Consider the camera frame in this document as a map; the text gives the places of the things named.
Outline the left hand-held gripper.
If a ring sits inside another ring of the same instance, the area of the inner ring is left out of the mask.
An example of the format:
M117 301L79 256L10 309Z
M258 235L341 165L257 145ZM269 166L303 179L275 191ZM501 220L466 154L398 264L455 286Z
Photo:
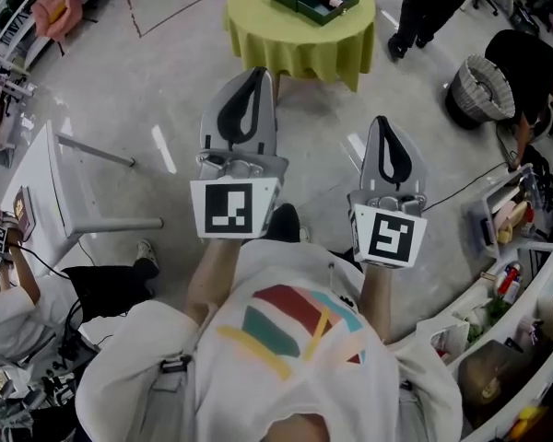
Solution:
M234 146L252 153L232 150ZM199 238L260 238L289 162L277 152L272 76L255 67L231 79L201 121L199 178L190 182Z

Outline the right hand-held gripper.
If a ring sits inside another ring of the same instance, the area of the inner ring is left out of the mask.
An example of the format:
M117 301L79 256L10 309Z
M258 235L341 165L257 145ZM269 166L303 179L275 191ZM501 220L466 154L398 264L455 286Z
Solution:
M424 195L426 180L427 166L412 137L390 118L377 116L362 161L361 190L347 197L355 262L392 269L415 265L428 220L419 215L417 199L396 197Z

